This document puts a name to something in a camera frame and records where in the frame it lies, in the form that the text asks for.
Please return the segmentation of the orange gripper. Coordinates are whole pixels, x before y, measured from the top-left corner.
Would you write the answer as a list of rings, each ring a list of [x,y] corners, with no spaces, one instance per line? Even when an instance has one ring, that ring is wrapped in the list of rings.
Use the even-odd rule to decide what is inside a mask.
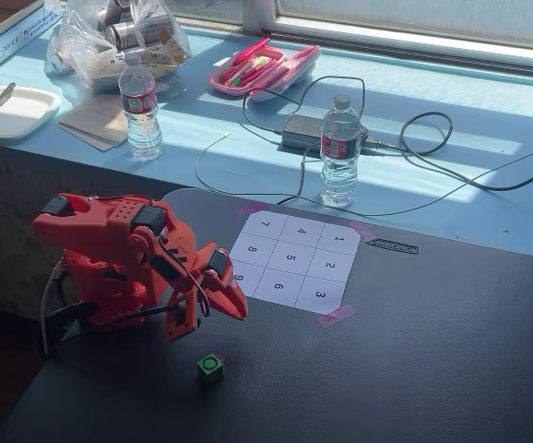
[[[178,283],[181,293],[193,288],[195,279],[206,291],[212,308],[229,317],[247,319],[246,296],[232,276],[231,259],[225,249],[215,243],[208,243],[198,250],[194,246],[180,246],[178,258],[186,268],[183,279]]]

